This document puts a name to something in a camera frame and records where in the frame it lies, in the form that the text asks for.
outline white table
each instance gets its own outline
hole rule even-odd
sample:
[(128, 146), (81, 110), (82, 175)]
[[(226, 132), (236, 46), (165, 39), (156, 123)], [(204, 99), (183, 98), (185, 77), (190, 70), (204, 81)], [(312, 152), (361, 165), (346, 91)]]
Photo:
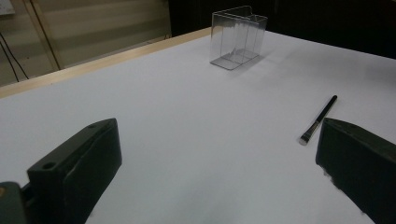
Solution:
[(87, 223), (373, 223), (315, 164), (319, 132), (297, 139), (337, 94), (328, 117), (396, 143), (396, 61), (267, 32), (227, 71), (209, 42), (0, 99), (0, 181), (116, 118), (123, 165)]

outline transparent acrylic container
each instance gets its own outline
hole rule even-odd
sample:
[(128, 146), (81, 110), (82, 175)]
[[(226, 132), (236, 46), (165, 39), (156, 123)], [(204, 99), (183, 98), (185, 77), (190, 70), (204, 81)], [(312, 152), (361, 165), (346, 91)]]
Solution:
[(233, 70), (260, 55), (268, 18), (236, 7), (212, 14), (210, 62)]

